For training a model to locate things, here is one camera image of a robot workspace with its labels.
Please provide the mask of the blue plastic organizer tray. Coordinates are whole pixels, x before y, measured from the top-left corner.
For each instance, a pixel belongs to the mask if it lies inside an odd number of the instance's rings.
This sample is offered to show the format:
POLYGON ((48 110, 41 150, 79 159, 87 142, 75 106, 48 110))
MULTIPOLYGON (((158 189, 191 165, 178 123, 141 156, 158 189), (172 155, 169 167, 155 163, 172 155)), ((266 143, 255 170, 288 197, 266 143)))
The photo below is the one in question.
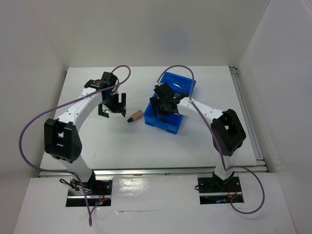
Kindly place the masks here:
POLYGON ((165 72, 160 86, 154 89, 149 104, 144 112, 145 124, 177 134, 183 120, 177 110, 182 98, 187 98, 194 90, 196 81, 177 74, 165 72))

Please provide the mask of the black round jar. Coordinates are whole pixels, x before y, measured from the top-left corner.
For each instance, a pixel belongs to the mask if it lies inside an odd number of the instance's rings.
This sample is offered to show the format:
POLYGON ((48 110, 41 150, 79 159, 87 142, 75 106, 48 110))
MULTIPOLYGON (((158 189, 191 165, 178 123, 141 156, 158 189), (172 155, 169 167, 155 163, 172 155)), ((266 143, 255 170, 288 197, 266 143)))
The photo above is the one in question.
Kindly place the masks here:
POLYGON ((164 118, 164 117, 160 117, 160 118, 159 118, 159 121, 167 122, 166 118, 164 118))

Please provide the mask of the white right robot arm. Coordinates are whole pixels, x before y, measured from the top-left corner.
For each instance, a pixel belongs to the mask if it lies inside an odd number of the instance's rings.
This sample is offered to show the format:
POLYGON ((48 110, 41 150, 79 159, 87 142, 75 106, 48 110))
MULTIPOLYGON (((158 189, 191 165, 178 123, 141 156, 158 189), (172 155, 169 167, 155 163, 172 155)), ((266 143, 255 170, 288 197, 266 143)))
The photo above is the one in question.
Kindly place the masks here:
POLYGON ((150 103, 155 117, 158 114, 183 115, 208 127, 214 148, 219 153, 213 172, 213 186, 218 191, 224 191, 234 176, 237 153, 246 139, 236 112, 207 106, 184 92, 174 93, 166 83, 157 84, 154 92, 156 96, 150 98, 150 103))

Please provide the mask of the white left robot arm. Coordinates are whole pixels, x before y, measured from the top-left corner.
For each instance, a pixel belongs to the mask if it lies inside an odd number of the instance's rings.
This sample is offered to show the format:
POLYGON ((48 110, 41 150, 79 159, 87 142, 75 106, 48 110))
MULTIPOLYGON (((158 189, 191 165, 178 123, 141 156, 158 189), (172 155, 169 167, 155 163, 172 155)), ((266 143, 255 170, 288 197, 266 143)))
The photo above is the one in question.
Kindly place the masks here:
POLYGON ((109 72, 104 72, 101 79, 89 80, 77 102, 44 124, 45 152, 75 174, 75 182, 80 181, 78 187, 86 195, 92 194, 99 183, 82 158, 79 130, 94 109, 106 118, 110 113, 126 115, 126 93, 118 93, 117 83, 117 76, 109 72))

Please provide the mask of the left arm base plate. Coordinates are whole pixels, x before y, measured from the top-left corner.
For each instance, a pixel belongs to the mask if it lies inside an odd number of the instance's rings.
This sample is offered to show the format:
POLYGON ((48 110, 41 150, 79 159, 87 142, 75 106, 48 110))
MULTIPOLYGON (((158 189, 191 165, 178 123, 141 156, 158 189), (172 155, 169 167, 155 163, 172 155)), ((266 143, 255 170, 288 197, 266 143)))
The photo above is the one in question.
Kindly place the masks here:
MULTIPOLYGON (((73 179, 67 182, 63 178, 59 182, 68 186, 66 207, 86 207, 84 193, 79 183, 73 179)), ((113 180, 108 178, 100 180, 99 185, 96 185, 92 191, 86 188, 85 191, 89 206, 111 206, 112 187, 113 180)))

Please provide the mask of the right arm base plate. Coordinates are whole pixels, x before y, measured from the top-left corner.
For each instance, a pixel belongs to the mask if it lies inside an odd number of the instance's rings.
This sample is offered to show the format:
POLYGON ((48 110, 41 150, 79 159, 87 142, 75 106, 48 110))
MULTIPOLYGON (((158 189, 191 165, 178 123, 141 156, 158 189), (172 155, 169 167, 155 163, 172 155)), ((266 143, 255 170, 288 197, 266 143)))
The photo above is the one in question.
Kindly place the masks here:
POLYGON ((214 185, 212 177, 200 177, 197 181, 198 185, 195 185, 195 189, 199 192, 201 205, 226 204, 230 203, 232 198, 233 203, 244 203, 240 180, 237 176, 222 188, 214 185))

